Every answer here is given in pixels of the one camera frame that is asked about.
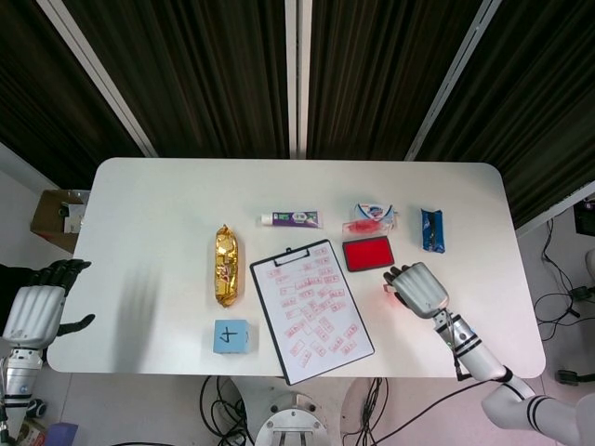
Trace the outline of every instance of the blue snack package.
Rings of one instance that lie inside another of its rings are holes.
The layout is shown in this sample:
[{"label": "blue snack package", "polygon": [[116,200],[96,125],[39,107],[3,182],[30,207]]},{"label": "blue snack package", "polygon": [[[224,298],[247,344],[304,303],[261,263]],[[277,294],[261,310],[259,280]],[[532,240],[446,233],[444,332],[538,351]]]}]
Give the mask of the blue snack package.
[{"label": "blue snack package", "polygon": [[444,252],[443,211],[421,210],[423,248],[431,253]]}]

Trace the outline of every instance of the white table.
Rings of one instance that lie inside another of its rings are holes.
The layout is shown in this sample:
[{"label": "white table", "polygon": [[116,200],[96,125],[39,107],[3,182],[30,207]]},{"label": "white table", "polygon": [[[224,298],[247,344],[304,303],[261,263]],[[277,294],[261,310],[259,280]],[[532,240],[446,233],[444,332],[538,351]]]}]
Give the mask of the white table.
[{"label": "white table", "polygon": [[[249,264],[288,246],[328,238],[334,245],[376,353],[329,376],[454,376],[452,356],[433,330],[382,289],[384,269],[348,273],[341,224],[356,203],[392,203],[396,264],[425,262],[451,296],[449,308],[521,377],[545,366],[502,180],[488,164],[112,159],[102,164],[75,257],[90,260],[63,321],[87,313],[84,331],[49,349],[63,372],[281,375]],[[442,209],[446,253],[421,247],[420,211]],[[274,210],[324,213],[324,229],[263,228]],[[215,232],[240,243],[240,297],[214,296]],[[247,319],[246,355],[212,351],[215,319]]]}]

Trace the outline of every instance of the robot finger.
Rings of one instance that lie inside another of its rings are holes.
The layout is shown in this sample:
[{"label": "robot finger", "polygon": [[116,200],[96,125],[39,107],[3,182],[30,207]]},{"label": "robot finger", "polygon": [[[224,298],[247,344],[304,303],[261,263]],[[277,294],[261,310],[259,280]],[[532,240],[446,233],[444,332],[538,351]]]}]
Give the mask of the robot finger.
[{"label": "robot finger", "polygon": [[52,269],[51,268],[43,268],[39,271],[39,278],[37,279],[37,283],[35,285],[47,285],[50,278],[52,277]]},{"label": "robot finger", "polygon": [[29,278],[29,280],[27,281],[27,284],[25,286],[34,286],[39,282],[39,275],[40,275],[41,271],[36,271],[34,272],[31,277]]},{"label": "robot finger", "polygon": [[64,336],[70,333],[80,332],[84,328],[88,327],[89,324],[95,320],[94,314],[87,314],[82,320],[79,322],[72,322],[72,323],[62,323],[59,326],[58,333],[56,336]]},{"label": "robot finger", "polygon": [[90,265],[91,265],[91,262],[77,260],[76,263],[72,264],[71,268],[66,270],[66,272],[64,273],[64,276],[62,277],[61,283],[59,284],[59,286],[61,286],[62,288],[64,288],[64,290],[66,290],[64,295],[68,295],[68,293],[71,291],[71,288],[73,287],[74,282],[76,282],[76,278],[78,277],[78,274],[83,269],[88,268]]},{"label": "robot finger", "polygon": [[67,264],[68,260],[59,260],[58,262],[54,262],[49,266],[54,272],[52,273],[52,277],[50,278],[48,285],[57,285],[60,283]]},{"label": "robot finger", "polygon": [[392,274],[395,279],[397,277],[399,277],[401,275],[401,273],[402,273],[402,271],[400,269],[398,269],[397,267],[390,267],[390,274]]},{"label": "robot finger", "polygon": [[389,272],[385,272],[385,273],[383,274],[383,277],[384,277],[384,280],[385,280],[385,281],[387,281],[387,283],[388,283],[389,285],[392,285],[392,281],[394,281],[394,280],[396,279],[396,278],[395,278],[395,277],[394,277],[392,274],[390,274]]},{"label": "robot finger", "polygon": [[68,262],[68,260],[56,260],[49,267],[52,268],[52,269],[58,269],[62,265],[66,264],[67,262]]}]

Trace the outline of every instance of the red ink pad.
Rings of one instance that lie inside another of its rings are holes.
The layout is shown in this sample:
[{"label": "red ink pad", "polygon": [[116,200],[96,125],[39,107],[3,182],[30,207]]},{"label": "red ink pad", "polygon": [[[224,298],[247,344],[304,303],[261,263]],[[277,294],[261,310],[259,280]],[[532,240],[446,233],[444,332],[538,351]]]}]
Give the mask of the red ink pad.
[{"label": "red ink pad", "polygon": [[394,257],[386,236],[343,242],[343,254],[349,272],[394,265]]}]

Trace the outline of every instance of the dark curtain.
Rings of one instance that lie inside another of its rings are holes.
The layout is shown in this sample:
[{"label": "dark curtain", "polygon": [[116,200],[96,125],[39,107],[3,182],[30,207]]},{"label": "dark curtain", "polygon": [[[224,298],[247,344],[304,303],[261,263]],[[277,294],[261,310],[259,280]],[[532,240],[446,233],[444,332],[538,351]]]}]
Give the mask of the dark curtain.
[{"label": "dark curtain", "polygon": [[0,2],[0,141],[62,188],[90,188],[113,156],[140,156],[33,1]]},{"label": "dark curtain", "polygon": [[416,159],[497,167],[517,227],[595,180],[594,17],[503,2]]},{"label": "dark curtain", "polygon": [[480,3],[314,1],[308,156],[402,160]]},{"label": "dark curtain", "polygon": [[67,0],[166,157],[287,158],[281,0]]}]

